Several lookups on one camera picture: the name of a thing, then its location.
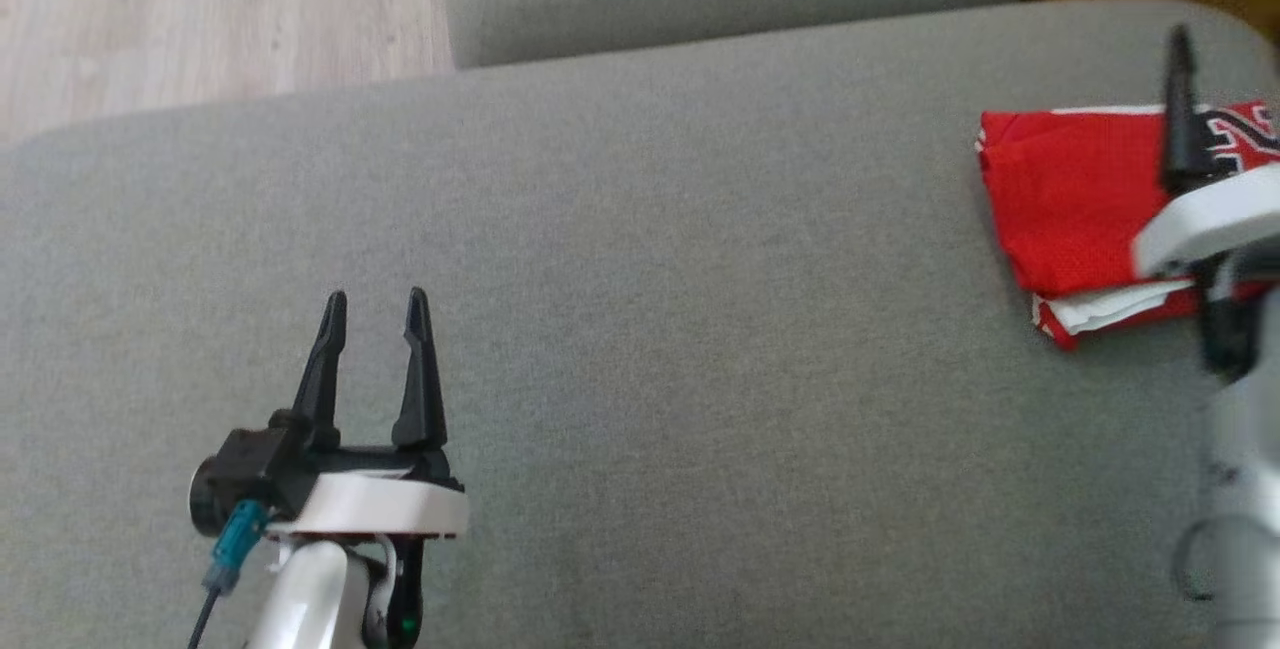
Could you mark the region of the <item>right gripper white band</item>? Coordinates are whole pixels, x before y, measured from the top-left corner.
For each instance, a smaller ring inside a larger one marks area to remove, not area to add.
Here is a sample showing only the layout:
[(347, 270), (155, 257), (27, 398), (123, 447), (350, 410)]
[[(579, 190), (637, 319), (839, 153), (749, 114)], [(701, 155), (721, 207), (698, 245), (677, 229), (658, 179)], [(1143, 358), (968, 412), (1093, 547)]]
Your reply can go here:
[(1132, 259), (1137, 276), (1183, 275), (1193, 262), (1279, 234), (1276, 163), (1207, 186), (1216, 169), (1206, 131), (1197, 110), (1190, 33), (1179, 24), (1167, 42), (1160, 180), (1166, 192), (1189, 193), (1172, 198), (1135, 236)]

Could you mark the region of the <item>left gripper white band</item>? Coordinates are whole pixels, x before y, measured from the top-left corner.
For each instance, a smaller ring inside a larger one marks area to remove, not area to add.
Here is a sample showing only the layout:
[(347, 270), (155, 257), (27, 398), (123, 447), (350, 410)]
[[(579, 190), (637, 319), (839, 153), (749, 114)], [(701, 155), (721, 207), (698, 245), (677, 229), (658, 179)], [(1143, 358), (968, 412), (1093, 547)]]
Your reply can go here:
[[(308, 445), (335, 451), (337, 376), (346, 347), (347, 294), (333, 292), (310, 349), (292, 411), (308, 429)], [(410, 347), (404, 393), (392, 443), (397, 448), (443, 448), (448, 442), (430, 303), (413, 285), (404, 320)], [(389, 451), (367, 447), (321, 457), (310, 493), (298, 509), (279, 509), (270, 538), (410, 536), (461, 538), (468, 531), (468, 497), (444, 451)]]

